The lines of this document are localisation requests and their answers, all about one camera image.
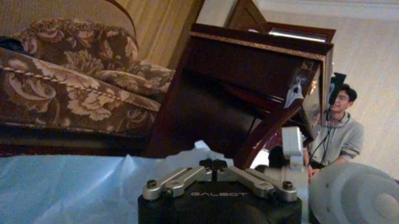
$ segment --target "ceiling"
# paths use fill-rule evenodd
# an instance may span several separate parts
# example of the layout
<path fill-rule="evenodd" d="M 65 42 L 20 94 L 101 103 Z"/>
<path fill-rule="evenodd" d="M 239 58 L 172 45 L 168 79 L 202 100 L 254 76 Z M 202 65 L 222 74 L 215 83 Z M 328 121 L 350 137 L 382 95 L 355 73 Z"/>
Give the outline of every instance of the ceiling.
<path fill-rule="evenodd" d="M 399 21 L 399 0 L 255 0 L 262 11 Z"/>

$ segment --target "gray round object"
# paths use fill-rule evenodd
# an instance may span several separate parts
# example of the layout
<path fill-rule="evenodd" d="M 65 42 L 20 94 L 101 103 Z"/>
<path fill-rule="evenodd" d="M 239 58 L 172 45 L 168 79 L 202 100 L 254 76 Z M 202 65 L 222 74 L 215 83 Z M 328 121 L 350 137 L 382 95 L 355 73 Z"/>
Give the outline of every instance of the gray round object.
<path fill-rule="evenodd" d="M 330 165 L 310 184 L 310 205 L 320 223 L 399 223 L 399 185 L 358 163 Z"/>

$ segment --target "floral upholstery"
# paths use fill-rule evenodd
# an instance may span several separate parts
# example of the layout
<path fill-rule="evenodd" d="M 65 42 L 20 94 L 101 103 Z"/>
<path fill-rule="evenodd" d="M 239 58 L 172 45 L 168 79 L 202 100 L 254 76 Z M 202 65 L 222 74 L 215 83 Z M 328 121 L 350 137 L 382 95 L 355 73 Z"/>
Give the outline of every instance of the floral upholstery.
<path fill-rule="evenodd" d="M 137 60 L 135 37 L 121 28 L 77 19 L 44 20 L 13 37 L 35 58 L 132 93 L 151 96 L 168 89 L 174 71 Z"/>
<path fill-rule="evenodd" d="M 135 38 L 117 27 L 81 20 L 44 20 L 13 38 L 35 58 L 85 75 L 100 70 L 129 72 L 137 64 Z"/>
<path fill-rule="evenodd" d="M 174 71 L 137 60 L 135 38 L 80 20 L 33 23 L 0 48 L 0 123 L 144 136 Z"/>

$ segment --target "man's hand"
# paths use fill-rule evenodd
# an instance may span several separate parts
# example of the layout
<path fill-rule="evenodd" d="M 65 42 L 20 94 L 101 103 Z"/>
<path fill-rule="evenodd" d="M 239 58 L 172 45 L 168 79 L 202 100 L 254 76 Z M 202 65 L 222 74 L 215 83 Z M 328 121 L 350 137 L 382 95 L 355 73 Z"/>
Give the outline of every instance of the man's hand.
<path fill-rule="evenodd" d="M 318 175 L 318 173 L 320 172 L 320 169 L 312 169 L 308 173 L 310 175 L 310 180 L 314 179 L 314 177 Z"/>
<path fill-rule="evenodd" d="M 307 166 L 307 178 L 308 178 L 308 180 L 311 180 L 312 170 L 314 170 L 312 166 L 308 165 L 308 166 Z"/>
<path fill-rule="evenodd" d="M 346 160 L 346 158 L 343 158 L 342 156 L 334 161 L 334 164 L 343 164 L 343 163 L 346 163 L 347 162 L 347 160 Z"/>
<path fill-rule="evenodd" d="M 307 147 L 304 147 L 304 165 L 310 168 L 311 165 L 310 165 L 310 154 L 308 154 L 308 151 L 307 151 Z"/>

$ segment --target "beige curtain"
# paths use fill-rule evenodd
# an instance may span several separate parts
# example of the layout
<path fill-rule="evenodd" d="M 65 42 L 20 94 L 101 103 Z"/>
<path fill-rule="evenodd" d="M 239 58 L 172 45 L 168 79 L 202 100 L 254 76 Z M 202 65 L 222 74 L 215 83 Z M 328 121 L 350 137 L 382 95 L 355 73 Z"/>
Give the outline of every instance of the beige curtain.
<path fill-rule="evenodd" d="M 0 0 L 0 35 L 12 36 L 32 22 L 51 18 L 79 18 L 133 32 L 128 17 L 107 0 Z"/>
<path fill-rule="evenodd" d="M 136 26 L 139 57 L 175 68 L 183 50 L 180 36 L 188 36 L 184 24 L 198 16 L 202 0 L 117 0 Z"/>

